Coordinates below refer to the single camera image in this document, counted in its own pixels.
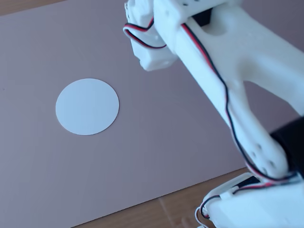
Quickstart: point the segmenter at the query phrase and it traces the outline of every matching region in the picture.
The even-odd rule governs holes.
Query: red and black wire
[[[283,183],[283,184],[280,184],[279,186],[289,185],[289,184],[291,184],[291,183]],[[232,194],[235,195],[238,192],[245,191],[245,190],[262,190],[262,189],[268,189],[268,188],[277,187],[277,186],[278,186],[277,184],[272,184],[272,183],[264,183],[264,184],[259,184],[259,185],[247,185],[240,189],[235,190]],[[212,196],[201,204],[201,206],[199,208],[199,212],[201,213],[203,218],[210,219],[210,216],[208,214],[204,214],[203,208],[210,200],[218,199],[218,198],[220,198],[220,195]]]
[[[202,44],[202,42],[198,39],[198,37],[194,34],[194,32],[189,28],[189,26],[185,23],[182,24],[182,28],[185,30],[185,32],[188,34],[188,36],[190,37],[190,39],[192,40],[192,42],[194,43],[194,45],[197,47],[197,49],[200,51],[200,53],[204,56],[205,60],[207,61],[208,65],[210,66],[210,68],[214,71],[214,73],[217,75],[217,77],[219,78],[219,80],[221,81],[221,83],[224,85],[225,88],[225,99],[226,99],[226,104],[225,104],[225,111],[230,123],[230,127],[231,127],[231,131],[232,131],[232,135],[233,138],[236,142],[236,145],[239,149],[239,151],[241,152],[241,154],[243,155],[246,164],[248,165],[249,168],[251,168],[257,175],[259,175],[262,178],[268,179],[269,181],[277,181],[277,182],[282,182],[282,181],[288,181],[291,178],[293,178],[294,176],[296,176],[296,173],[293,173],[292,175],[283,177],[283,178],[273,178],[270,177],[264,173],[262,173],[248,158],[248,156],[246,155],[246,152],[244,151],[243,147],[241,146],[237,134],[236,134],[236,130],[233,124],[233,120],[232,120],[232,116],[231,113],[229,111],[229,89],[228,86],[226,84],[226,82],[224,81],[224,79],[222,78],[222,76],[220,75],[219,71],[217,70],[217,68],[215,67],[208,51],[206,50],[206,48],[204,47],[204,45]]]
[[[135,24],[132,24],[132,23],[126,23],[123,27],[123,31],[125,32],[125,34],[135,40],[136,42],[138,42],[139,44],[141,44],[142,46],[146,47],[146,48],[151,48],[151,49],[162,49],[162,48],[165,48],[167,45],[163,45],[163,46],[160,46],[160,47],[154,47],[154,46],[151,46],[145,42],[143,42],[141,39],[139,39],[137,36],[135,36],[129,29],[135,29],[139,32],[147,32],[149,31],[149,29],[152,28],[152,26],[154,25],[154,18],[151,19],[151,21],[149,22],[149,25],[147,27],[141,27],[141,26],[138,26],[138,25],[135,25]]]

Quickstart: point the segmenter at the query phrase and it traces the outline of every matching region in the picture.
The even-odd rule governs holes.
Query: white 3d-printed robot arm
[[[132,39],[133,51],[148,71],[169,67],[179,57],[256,165],[246,161],[251,171],[266,182],[247,187],[265,189],[235,194],[235,185],[250,177],[243,174],[215,188],[196,210],[198,222],[197,212],[204,208],[218,228],[301,228],[304,182],[288,176],[286,154],[251,112],[243,82],[265,88],[303,116],[304,54],[253,20],[240,3],[129,0],[128,22],[147,27],[154,18],[154,26],[145,32],[128,29],[153,47],[166,45],[153,49]],[[209,9],[210,23],[201,27],[193,16]]]
[[[178,56],[231,127],[224,85],[181,26],[187,23],[227,84],[229,110],[240,144],[262,173],[279,179],[288,173],[285,153],[251,112],[243,81],[258,84],[304,114],[304,103],[298,99],[304,95],[304,54],[253,20],[239,5],[239,0],[130,0],[125,7],[130,23],[144,27],[154,17],[153,30],[136,33],[139,38],[168,46],[154,50],[132,41],[142,66],[147,70],[165,68]],[[210,8],[210,24],[201,28],[192,16]]]

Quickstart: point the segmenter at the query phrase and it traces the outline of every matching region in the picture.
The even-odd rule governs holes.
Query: cable
[[[148,31],[152,26],[154,25],[154,17],[150,20],[150,23],[148,25],[148,27],[141,27],[141,26],[138,26],[138,25],[135,25],[135,24],[132,24],[132,23],[126,23],[124,25],[124,28],[130,28],[130,29],[135,29],[135,30],[138,30],[138,31],[141,31],[141,32],[146,32]]]
[[[123,31],[125,33],[125,35],[127,37],[129,37],[130,39],[135,40],[137,43],[139,43],[140,45],[144,46],[145,48],[151,48],[151,49],[162,49],[165,48],[167,45],[161,46],[161,47],[154,47],[151,46],[145,42],[143,42],[141,39],[139,39],[137,36],[135,36],[129,29],[135,29],[137,31],[140,32],[147,32],[150,28],[152,28],[152,26],[154,25],[154,18],[151,19],[148,27],[141,27],[135,24],[131,24],[131,23],[126,23],[123,27]]]
[[[208,198],[206,201],[204,201],[200,207],[199,207],[199,212],[201,213],[201,215],[204,217],[204,219],[209,219],[209,215],[205,215],[204,212],[203,212],[203,208],[204,206],[212,199],[216,199],[216,198],[220,198],[219,195],[215,195],[215,196],[211,196],[210,198]]]
[[[232,116],[230,114],[230,111],[229,111],[229,89],[228,89],[228,86],[226,84],[226,82],[224,81],[224,79],[222,78],[222,76],[220,75],[220,73],[218,72],[217,68],[215,67],[208,51],[205,49],[204,45],[202,44],[202,42],[198,39],[198,37],[194,34],[194,32],[189,28],[189,26],[185,23],[185,24],[182,24],[182,27],[183,29],[185,30],[185,32],[188,34],[188,36],[190,37],[190,39],[193,41],[193,43],[195,44],[195,46],[198,48],[198,50],[200,51],[200,53],[204,56],[204,58],[206,59],[208,65],[210,66],[210,68],[214,71],[214,73],[217,75],[217,77],[219,78],[219,80],[222,82],[222,84],[224,85],[224,88],[225,88],[225,97],[226,97],[226,105],[225,105],[225,111],[226,111],[226,114],[227,114],[227,117],[228,117],[228,120],[229,120],[229,123],[230,123],[230,127],[231,127],[231,131],[232,131],[232,135],[233,135],[233,138],[236,142],[236,145],[239,149],[239,151],[241,152],[241,154],[243,155],[244,159],[245,159],[245,162],[246,162],[246,165],[251,169],[253,170],[257,175],[263,177],[263,178],[266,178],[270,181],[287,181],[289,179],[291,179],[292,177],[296,176],[296,173],[290,175],[290,176],[287,176],[287,177],[284,177],[284,178],[273,178],[273,177],[270,177],[264,173],[262,173],[257,167],[255,167],[254,164],[252,164],[252,162],[249,160],[249,158],[247,157],[246,155],[246,152],[243,150],[239,140],[238,140],[238,137],[237,137],[237,134],[236,134],[236,130],[235,130],[235,127],[234,127],[234,124],[233,124],[233,120],[232,120]]]
[[[298,184],[299,182],[288,182],[288,183],[281,183],[281,184],[272,184],[272,183],[263,183],[263,184],[259,184],[259,185],[247,185],[244,186],[236,191],[233,192],[233,194],[237,194],[240,191],[244,191],[244,190],[261,190],[261,189],[268,189],[268,188],[273,188],[273,187],[278,187],[278,186],[284,186],[284,185],[291,185],[291,184]]]
[[[202,225],[204,228],[209,228],[209,227],[207,227],[205,224],[203,224],[203,223],[200,221],[200,219],[199,219],[199,217],[198,217],[198,212],[199,212],[199,210],[200,210],[199,207],[196,208],[196,210],[195,210],[195,213],[194,213],[195,219],[196,219],[197,222],[198,222],[200,225]]]

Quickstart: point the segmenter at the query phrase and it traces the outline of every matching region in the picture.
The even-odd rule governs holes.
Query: red wire
[[[133,25],[133,24],[126,24],[124,27],[125,28],[135,29],[135,30],[141,31],[141,32],[146,32],[146,31],[149,30],[149,28],[150,28],[150,26],[151,26],[152,23],[154,23],[154,18],[151,19],[151,21],[149,22],[148,27],[146,27],[146,28],[142,28],[142,27],[139,27],[139,26]]]
[[[125,30],[128,35],[130,37],[132,37],[134,40],[136,40],[138,43],[140,43],[141,45],[147,47],[147,48],[152,48],[152,49],[162,49],[165,48],[167,45],[161,46],[161,47],[153,47],[151,45],[146,44],[145,42],[143,42],[141,39],[139,39],[138,37],[136,37],[133,33],[131,33],[128,29]]]
[[[187,27],[182,24],[181,25],[184,30],[186,31],[186,33],[188,34],[188,36],[191,38],[192,42],[195,44],[195,46],[198,48],[198,50],[200,51],[200,53],[204,56],[205,60],[207,61],[209,67],[214,71],[212,64],[210,63],[206,53],[204,52],[204,50],[200,47],[200,45],[197,43],[197,41],[195,40],[195,38],[193,37],[193,35],[190,33],[190,31],[187,29]]]
[[[245,186],[245,187],[242,187],[240,188],[241,189],[259,189],[259,188],[265,188],[265,187],[271,187],[273,186],[272,183],[265,183],[265,184],[262,184],[262,185],[249,185],[249,186]]]

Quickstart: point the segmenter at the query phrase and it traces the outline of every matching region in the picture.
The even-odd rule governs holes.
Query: pink surface
[[[304,4],[286,2],[247,9],[303,49]],[[122,32],[123,3],[68,0],[0,18],[0,227],[72,227],[244,166],[181,62],[140,68]],[[121,107],[110,128],[87,137],[61,127],[55,103],[88,77],[110,84]],[[271,94],[248,93],[267,129],[296,117]]]

